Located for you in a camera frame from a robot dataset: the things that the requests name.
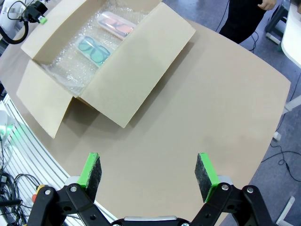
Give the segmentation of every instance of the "beige tabletop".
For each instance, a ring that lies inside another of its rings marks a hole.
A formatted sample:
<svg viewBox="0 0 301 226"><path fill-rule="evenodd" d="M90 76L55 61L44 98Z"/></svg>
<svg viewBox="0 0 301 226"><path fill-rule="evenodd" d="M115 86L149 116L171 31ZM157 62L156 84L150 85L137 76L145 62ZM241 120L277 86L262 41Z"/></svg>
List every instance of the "beige tabletop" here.
<svg viewBox="0 0 301 226"><path fill-rule="evenodd" d="M197 153L207 152L217 173L242 188L281 116L289 81L234 42L191 24L196 34L125 129L74 100L52 140L16 96L28 57L9 46L0 58L0 79L12 100L70 175L80 174L89 152L100 154L96 199L118 218L192 220L203 205Z"/></svg>

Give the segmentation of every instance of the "black hose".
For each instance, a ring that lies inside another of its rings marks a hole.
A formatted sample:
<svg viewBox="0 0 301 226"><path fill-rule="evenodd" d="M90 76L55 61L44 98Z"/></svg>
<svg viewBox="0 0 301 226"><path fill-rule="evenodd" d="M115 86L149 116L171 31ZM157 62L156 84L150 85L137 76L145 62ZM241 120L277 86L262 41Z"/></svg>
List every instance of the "black hose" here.
<svg viewBox="0 0 301 226"><path fill-rule="evenodd" d="M13 44L13 45L16 45L16 44L20 44L21 42L23 42L27 35L28 35L28 31L29 31L29 27L28 27L28 21L24 21L24 27L25 27L25 33L23 35L22 38L20 38L19 40L13 40L11 39L6 33L5 31L2 29L2 27L0 27L0 34L2 35L3 39L5 41L7 41L9 44Z"/></svg>

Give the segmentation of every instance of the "person's leg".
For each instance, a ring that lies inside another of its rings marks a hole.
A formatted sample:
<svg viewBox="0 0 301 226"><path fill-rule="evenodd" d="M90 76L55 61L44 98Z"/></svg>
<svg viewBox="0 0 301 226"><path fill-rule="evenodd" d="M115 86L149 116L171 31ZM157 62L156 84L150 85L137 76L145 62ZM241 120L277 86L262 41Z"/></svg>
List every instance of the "person's leg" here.
<svg viewBox="0 0 301 226"><path fill-rule="evenodd" d="M220 34L236 43L250 37L266 12L257 6L261 3L262 0L230 0L228 19Z"/></svg>

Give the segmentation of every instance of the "gray floor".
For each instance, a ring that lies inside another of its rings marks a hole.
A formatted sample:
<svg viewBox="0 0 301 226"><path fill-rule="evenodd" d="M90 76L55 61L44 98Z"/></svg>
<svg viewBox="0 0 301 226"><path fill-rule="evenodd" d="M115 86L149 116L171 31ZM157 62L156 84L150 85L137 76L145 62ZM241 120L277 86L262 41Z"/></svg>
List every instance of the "gray floor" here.
<svg viewBox="0 0 301 226"><path fill-rule="evenodd" d="M222 15L225 11L227 0L164 0L164 2L174 9L181 16L198 22L215 31ZM301 73L301 69L291 62L282 52L277 51L277 46L265 37L264 27L273 11L265 14L262 22L257 28L259 40L257 41L254 53L280 71L291 81L291 90L288 100L293 94L296 82ZM224 24L228 11L222 22ZM246 49L253 47L252 38L241 44ZM296 88L294 97L301 95L301 84ZM279 132L282 134L281 145L283 151L295 151L301 153L301 107L297 107L292 112L287 113ZM269 147L266 157L278 153L278 148ZM271 217L276 221L289 198L293 195L296 201L285 220L294 226L301 226L301 183L294 181L285 165L279 166L278 161L281 155L274 157L260 165L256 174L251 180L251 184L256 185L261 190L263 198L267 204ZM301 180L301 156L293 153L285 153L285 160L290 166L291 174ZM223 225L234 226L236 223L228 217Z"/></svg>

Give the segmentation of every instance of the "screw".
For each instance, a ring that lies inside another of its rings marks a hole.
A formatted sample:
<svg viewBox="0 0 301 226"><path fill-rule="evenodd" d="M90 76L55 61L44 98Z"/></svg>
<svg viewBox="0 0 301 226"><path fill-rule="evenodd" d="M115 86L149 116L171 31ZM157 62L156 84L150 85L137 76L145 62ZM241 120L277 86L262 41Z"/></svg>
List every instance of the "screw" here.
<svg viewBox="0 0 301 226"><path fill-rule="evenodd" d="M251 187L248 187L246 191L247 191L248 193L253 193L254 190L253 190Z"/></svg>
<svg viewBox="0 0 301 226"><path fill-rule="evenodd" d="M72 192L75 192L76 190L77 190L76 186L72 186L72 187L70 188L70 191L72 191Z"/></svg>
<svg viewBox="0 0 301 226"><path fill-rule="evenodd" d="M227 191L229 189L228 185L223 185L222 190Z"/></svg>

